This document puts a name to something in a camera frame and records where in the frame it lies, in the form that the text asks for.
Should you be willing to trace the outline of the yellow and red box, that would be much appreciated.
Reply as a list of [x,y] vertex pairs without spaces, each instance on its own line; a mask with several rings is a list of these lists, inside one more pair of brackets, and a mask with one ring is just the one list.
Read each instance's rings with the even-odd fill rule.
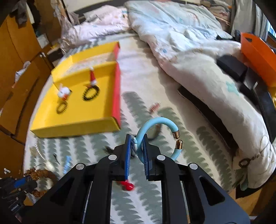
[[[69,56],[51,72],[52,85],[30,127],[40,138],[71,137],[120,130],[121,71],[119,42],[109,42]],[[90,85],[90,67],[97,81]],[[71,90],[66,101],[59,86]]]

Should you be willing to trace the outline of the small santa hat clip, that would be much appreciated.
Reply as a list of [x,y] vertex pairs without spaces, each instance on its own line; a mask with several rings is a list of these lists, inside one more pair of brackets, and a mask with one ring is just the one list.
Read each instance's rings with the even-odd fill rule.
[[90,85],[95,86],[97,84],[95,74],[94,74],[94,68],[90,67]]

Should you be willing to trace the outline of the wooden cabinet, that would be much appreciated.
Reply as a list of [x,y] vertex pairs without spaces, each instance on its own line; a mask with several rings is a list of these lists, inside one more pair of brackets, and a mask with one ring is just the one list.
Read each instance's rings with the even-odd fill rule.
[[53,66],[41,48],[20,1],[1,1],[1,178],[23,174],[31,116]]

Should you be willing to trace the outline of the light blue bangle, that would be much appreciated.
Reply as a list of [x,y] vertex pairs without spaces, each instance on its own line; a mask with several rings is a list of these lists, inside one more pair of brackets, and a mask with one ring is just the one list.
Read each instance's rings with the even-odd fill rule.
[[144,138],[144,135],[147,134],[148,130],[155,127],[153,136],[148,138],[149,141],[155,140],[156,138],[158,138],[158,136],[161,133],[162,125],[167,126],[170,129],[173,135],[173,138],[177,140],[175,149],[172,155],[170,156],[170,158],[175,161],[178,158],[178,156],[181,154],[181,151],[183,148],[183,141],[180,140],[180,131],[178,126],[168,118],[156,117],[145,122],[142,125],[142,127],[139,129],[137,135],[136,136],[133,135],[134,152],[142,163],[143,163],[143,155],[142,155],[141,143]]

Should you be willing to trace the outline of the cream quilted duvet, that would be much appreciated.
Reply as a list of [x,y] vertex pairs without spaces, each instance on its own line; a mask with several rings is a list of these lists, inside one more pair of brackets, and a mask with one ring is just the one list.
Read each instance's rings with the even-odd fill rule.
[[224,55],[237,58],[241,44],[232,41],[203,6],[171,1],[128,1],[124,6],[127,18],[104,6],[94,11],[91,21],[80,25],[63,21],[62,49],[132,28],[149,45],[163,71],[222,120],[242,157],[250,160],[249,187],[267,182],[275,170],[275,147],[261,112],[216,63]]

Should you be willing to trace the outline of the green leaf patterned bedspread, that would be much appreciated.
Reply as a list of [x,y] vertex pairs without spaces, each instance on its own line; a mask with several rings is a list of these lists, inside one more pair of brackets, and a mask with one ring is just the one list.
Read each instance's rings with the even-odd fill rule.
[[[135,33],[107,36],[99,41],[119,41],[118,63],[121,68],[121,130],[115,133],[89,134],[79,137],[38,139],[38,148],[55,167],[61,178],[66,156],[71,167],[78,162],[90,165],[107,156],[106,147],[125,141],[126,134],[136,134],[152,117],[171,119],[179,127],[183,151],[177,162],[197,163],[224,190],[232,191],[236,182],[231,168],[232,156],[211,124],[189,101],[177,92],[179,84],[159,67],[150,48]],[[160,102],[151,115],[149,107]],[[131,159],[130,181],[134,190],[123,190],[113,182],[110,223],[162,223],[160,182],[148,182],[138,158]]]

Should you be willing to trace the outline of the orange plastic bin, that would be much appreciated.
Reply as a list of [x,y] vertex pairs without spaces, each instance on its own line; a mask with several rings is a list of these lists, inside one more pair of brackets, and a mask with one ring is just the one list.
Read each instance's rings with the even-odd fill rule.
[[275,87],[275,53],[258,36],[241,33],[241,52],[250,61],[268,87]]

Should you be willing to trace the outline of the red ball hair stick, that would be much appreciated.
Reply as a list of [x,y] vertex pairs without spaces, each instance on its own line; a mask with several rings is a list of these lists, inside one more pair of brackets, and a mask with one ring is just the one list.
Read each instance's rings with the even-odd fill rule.
[[135,185],[129,182],[128,180],[117,182],[117,184],[120,185],[123,188],[123,190],[126,191],[132,191],[135,188]]

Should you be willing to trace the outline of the white rabbit hair clip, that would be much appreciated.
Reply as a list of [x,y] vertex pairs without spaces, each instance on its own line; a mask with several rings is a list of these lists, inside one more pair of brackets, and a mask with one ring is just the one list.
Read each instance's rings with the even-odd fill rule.
[[63,86],[62,84],[59,86],[58,97],[61,100],[66,101],[70,94],[71,90],[68,87]]

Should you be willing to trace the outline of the light blue rabbit hair clip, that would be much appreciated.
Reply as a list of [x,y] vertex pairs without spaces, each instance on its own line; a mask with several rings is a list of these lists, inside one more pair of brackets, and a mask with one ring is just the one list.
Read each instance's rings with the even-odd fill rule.
[[65,164],[63,166],[63,174],[64,175],[67,174],[70,169],[71,169],[71,157],[67,155]]

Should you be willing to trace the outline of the brown patterned hair clip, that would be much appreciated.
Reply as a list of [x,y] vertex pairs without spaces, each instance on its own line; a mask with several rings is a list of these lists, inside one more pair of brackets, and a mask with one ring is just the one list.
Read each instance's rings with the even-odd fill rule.
[[156,103],[153,103],[150,107],[149,107],[149,113],[150,114],[153,114],[155,113],[160,107],[160,102],[156,102]]

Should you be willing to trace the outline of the white pearl hair clip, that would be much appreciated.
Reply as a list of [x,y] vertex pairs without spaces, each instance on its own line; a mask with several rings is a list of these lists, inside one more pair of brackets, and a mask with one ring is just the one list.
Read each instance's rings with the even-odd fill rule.
[[46,165],[47,170],[49,170],[50,172],[55,172],[55,167],[51,162],[46,161],[45,165]]

